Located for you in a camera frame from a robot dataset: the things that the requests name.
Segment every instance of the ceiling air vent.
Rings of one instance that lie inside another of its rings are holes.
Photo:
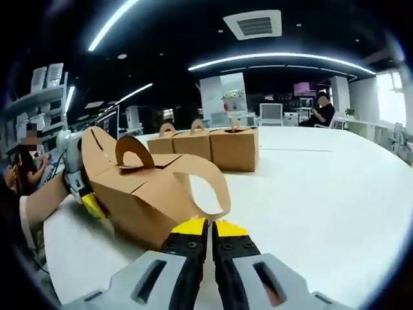
[[[279,37],[283,34],[280,10],[241,13],[224,17],[224,22],[239,40]]]

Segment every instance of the cardboard box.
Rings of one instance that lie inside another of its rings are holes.
[[[202,121],[196,119],[190,131],[176,134],[172,138],[175,153],[196,155],[212,161],[209,133],[210,130],[205,130]]]
[[[170,123],[165,123],[159,129],[159,136],[148,140],[148,149],[152,154],[173,154],[174,145],[172,137],[176,135],[174,126]]]
[[[82,159],[115,232],[147,249],[159,250],[180,223],[194,217],[216,220],[230,210],[224,176],[212,162],[198,156],[151,155],[133,137],[116,141],[99,127],[90,127],[82,136]],[[210,215],[195,204],[189,174],[211,185],[222,213]]]
[[[257,128],[215,130],[209,137],[212,158],[222,171],[255,171],[259,159]]]

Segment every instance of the potted plant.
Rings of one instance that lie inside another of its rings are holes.
[[[353,108],[348,108],[346,109],[345,114],[348,116],[348,118],[354,118],[354,114],[356,111]]]

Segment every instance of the ceiling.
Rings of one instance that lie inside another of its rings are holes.
[[[88,52],[96,34],[125,1],[49,2],[43,7],[43,18],[33,21],[31,40],[21,46],[15,65],[10,67],[10,88],[17,96],[27,94],[33,69],[63,62],[69,85],[76,87],[68,113],[69,122],[75,122],[85,114],[96,115],[108,102],[148,83],[154,86],[122,105],[200,106],[199,79],[235,68],[245,73],[247,93],[271,92],[280,85],[292,88],[300,81],[325,83],[337,75],[303,67],[337,70],[351,74],[347,76],[350,79],[371,76],[341,64],[298,57],[244,59],[188,71],[193,65],[224,57],[294,52],[342,59],[373,71],[393,65],[387,57],[372,64],[363,62],[386,47],[385,33],[370,13],[344,0],[139,0],[97,48]],[[283,35],[238,41],[223,18],[254,10],[281,10]],[[127,57],[118,59],[121,54]],[[273,65],[301,68],[251,68]],[[84,109],[95,101],[104,103]]]

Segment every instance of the hand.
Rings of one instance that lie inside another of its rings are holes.
[[[50,156],[43,158],[43,166],[47,167],[50,165]]]
[[[9,189],[11,189],[15,185],[16,179],[17,179],[17,173],[16,173],[15,167],[8,166],[6,173],[5,173],[5,182]]]

